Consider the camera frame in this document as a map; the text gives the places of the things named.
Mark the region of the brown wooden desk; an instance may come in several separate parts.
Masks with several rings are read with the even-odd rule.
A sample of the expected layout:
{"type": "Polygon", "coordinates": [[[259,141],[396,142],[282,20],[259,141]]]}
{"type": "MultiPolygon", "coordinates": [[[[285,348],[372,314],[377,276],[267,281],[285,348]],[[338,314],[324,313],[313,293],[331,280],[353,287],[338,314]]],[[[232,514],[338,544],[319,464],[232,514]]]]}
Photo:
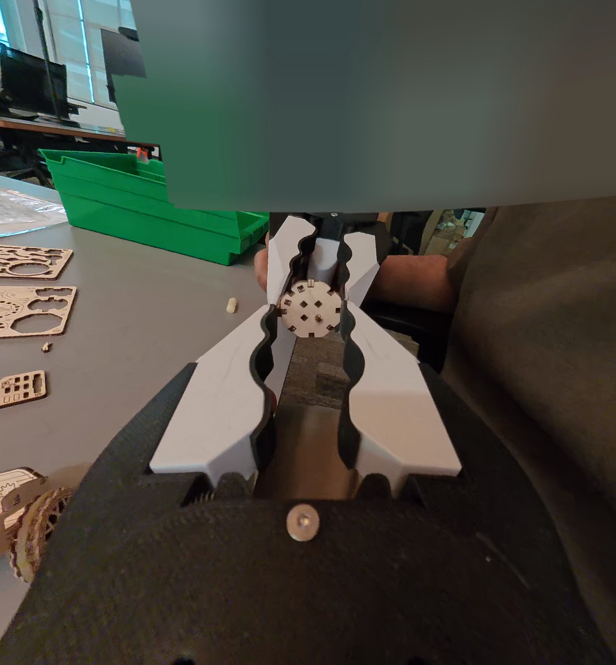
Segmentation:
{"type": "Polygon", "coordinates": [[[28,120],[16,116],[0,116],[0,129],[34,132],[38,134],[73,136],[84,139],[92,138],[96,140],[107,140],[110,142],[123,143],[128,141],[124,132],[117,128],[107,128],[72,121],[51,122],[47,118],[28,120]]]}

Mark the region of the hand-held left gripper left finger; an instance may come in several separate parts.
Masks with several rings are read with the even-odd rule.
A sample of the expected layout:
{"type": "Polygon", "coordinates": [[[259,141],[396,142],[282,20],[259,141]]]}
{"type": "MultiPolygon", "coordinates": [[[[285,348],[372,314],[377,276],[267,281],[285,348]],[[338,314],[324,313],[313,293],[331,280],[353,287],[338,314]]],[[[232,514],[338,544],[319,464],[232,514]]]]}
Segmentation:
{"type": "Polygon", "coordinates": [[[204,473],[210,481],[264,471],[275,451],[271,390],[273,305],[259,308],[203,354],[150,461],[154,473],[204,473]]]}

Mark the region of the person's right forearm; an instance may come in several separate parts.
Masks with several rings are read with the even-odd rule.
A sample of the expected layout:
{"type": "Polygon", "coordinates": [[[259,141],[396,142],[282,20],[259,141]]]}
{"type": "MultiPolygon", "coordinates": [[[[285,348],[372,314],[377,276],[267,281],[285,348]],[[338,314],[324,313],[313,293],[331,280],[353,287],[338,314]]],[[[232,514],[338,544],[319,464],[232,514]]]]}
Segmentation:
{"type": "Polygon", "coordinates": [[[452,313],[457,297],[443,255],[390,255],[381,264],[367,296],[371,300],[452,313]]]}

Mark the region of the person's brown shirt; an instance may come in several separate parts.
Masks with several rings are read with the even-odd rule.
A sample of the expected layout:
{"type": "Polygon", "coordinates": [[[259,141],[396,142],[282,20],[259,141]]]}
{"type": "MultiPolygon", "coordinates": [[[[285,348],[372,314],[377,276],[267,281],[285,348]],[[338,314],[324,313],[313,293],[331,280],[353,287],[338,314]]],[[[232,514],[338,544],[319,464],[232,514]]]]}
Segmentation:
{"type": "Polygon", "coordinates": [[[528,473],[616,655],[616,197],[491,207],[442,377],[528,473]]]}

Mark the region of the slotted small wooden frame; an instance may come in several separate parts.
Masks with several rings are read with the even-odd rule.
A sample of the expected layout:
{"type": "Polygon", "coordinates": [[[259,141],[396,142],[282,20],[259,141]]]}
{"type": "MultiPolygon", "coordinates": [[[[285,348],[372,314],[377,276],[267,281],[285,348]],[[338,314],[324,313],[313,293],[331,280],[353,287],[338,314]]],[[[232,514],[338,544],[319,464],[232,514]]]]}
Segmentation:
{"type": "Polygon", "coordinates": [[[0,409],[40,400],[47,392],[43,370],[5,376],[0,379],[0,409]]]}

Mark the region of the grey desk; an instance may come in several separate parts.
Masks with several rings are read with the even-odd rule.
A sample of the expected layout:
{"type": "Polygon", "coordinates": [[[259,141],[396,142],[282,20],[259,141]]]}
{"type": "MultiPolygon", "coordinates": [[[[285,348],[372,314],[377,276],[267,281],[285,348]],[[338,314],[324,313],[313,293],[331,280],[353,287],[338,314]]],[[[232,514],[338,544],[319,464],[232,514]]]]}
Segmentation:
{"type": "Polygon", "coordinates": [[[78,290],[63,334],[0,339],[0,379],[44,370],[48,381],[46,397],[0,409],[0,472],[48,476],[92,463],[186,363],[265,302],[253,269],[259,243],[229,267],[68,223],[0,244],[72,250],[52,284],[78,290]],[[238,310],[228,314],[233,296],[238,310]]]}

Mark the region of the empty wooden parts sheet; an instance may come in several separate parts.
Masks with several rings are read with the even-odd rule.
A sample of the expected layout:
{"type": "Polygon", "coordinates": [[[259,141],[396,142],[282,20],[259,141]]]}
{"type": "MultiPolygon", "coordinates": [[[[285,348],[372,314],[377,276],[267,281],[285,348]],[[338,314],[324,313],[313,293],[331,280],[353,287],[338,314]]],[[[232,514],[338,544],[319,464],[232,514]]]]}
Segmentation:
{"type": "Polygon", "coordinates": [[[52,281],[62,274],[72,255],[70,249],[0,245],[0,278],[52,281]]]}

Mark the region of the wooden sidecar model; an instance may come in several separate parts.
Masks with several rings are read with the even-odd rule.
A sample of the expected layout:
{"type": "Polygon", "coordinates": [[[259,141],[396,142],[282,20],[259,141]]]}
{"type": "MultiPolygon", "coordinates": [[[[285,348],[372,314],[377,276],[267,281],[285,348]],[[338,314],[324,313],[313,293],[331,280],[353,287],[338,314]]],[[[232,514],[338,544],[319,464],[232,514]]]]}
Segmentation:
{"type": "Polygon", "coordinates": [[[49,476],[31,468],[0,472],[0,558],[31,583],[69,500],[88,470],[69,466],[49,476]]]}

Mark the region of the black panel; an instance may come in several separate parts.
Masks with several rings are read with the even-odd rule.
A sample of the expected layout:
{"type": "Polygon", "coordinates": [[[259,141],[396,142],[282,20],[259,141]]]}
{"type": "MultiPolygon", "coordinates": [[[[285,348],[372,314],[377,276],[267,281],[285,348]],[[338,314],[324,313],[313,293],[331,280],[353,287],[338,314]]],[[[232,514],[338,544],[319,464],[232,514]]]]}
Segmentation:
{"type": "Polygon", "coordinates": [[[119,27],[116,32],[100,30],[104,67],[108,79],[114,76],[146,78],[141,46],[136,29],[119,27]]]}

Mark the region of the clear plastic sleeve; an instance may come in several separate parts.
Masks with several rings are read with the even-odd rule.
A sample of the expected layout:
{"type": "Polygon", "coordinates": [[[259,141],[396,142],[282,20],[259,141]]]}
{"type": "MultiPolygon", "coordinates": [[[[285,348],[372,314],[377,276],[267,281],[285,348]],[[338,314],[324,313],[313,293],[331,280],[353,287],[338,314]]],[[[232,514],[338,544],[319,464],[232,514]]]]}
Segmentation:
{"type": "Polygon", "coordinates": [[[0,238],[68,223],[61,203],[0,188],[0,238]]]}

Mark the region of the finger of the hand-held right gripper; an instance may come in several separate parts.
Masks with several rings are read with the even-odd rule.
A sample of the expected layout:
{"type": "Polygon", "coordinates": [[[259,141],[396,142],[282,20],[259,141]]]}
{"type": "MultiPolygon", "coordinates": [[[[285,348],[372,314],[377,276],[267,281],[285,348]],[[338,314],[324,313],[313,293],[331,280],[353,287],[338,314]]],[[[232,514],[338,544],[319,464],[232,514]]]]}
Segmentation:
{"type": "Polygon", "coordinates": [[[356,231],[344,235],[339,248],[341,296],[360,307],[380,268],[375,235],[356,231]]]}
{"type": "MultiPolygon", "coordinates": [[[[280,309],[281,297],[286,292],[290,279],[292,262],[300,256],[301,242],[310,238],[316,228],[309,221],[289,215],[270,237],[267,251],[267,302],[280,309]]],[[[281,317],[277,316],[278,332],[271,345],[273,369],[265,379],[271,390],[282,390],[289,362],[296,343],[296,335],[288,330],[281,317]]]]}

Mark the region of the black computer monitor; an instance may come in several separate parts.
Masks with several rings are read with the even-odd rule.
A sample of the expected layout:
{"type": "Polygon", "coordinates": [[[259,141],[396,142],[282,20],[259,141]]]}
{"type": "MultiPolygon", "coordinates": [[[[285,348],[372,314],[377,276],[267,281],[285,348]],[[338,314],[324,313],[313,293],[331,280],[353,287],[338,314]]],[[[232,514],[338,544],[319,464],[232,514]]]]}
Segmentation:
{"type": "Polygon", "coordinates": [[[69,121],[66,66],[0,43],[0,114],[11,110],[69,121]]]}

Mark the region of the cone-shaped wooden wheel assembly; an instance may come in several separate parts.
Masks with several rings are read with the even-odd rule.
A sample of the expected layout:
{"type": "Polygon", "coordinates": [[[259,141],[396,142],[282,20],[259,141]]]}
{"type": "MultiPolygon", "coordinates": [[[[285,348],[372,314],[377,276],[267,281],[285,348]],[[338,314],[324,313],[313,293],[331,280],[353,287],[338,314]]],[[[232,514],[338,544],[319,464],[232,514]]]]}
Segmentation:
{"type": "Polygon", "coordinates": [[[279,299],[278,313],[298,338],[322,338],[340,325],[342,299],[330,285],[312,278],[297,281],[279,299]]]}

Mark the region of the green plastic bin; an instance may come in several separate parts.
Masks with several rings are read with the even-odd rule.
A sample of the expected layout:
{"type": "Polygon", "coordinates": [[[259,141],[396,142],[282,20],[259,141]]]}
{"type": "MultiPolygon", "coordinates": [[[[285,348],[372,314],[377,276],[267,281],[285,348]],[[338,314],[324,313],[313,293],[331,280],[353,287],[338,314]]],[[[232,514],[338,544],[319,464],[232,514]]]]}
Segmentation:
{"type": "Polygon", "coordinates": [[[133,154],[40,150],[69,223],[231,265],[269,229],[269,214],[183,210],[169,202],[161,161],[133,154]]]}

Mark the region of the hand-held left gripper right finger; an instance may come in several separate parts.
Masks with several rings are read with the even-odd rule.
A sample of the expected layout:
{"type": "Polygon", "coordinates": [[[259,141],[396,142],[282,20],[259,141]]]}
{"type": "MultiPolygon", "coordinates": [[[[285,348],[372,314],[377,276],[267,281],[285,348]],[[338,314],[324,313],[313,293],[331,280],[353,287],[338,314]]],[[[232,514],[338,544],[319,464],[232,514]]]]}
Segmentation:
{"type": "Polygon", "coordinates": [[[338,420],[338,454],[364,480],[385,478],[400,497],[408,478],[456,477],[462,463],[418,359],[352,301],[341,310],[349,384],[338,420]]]}

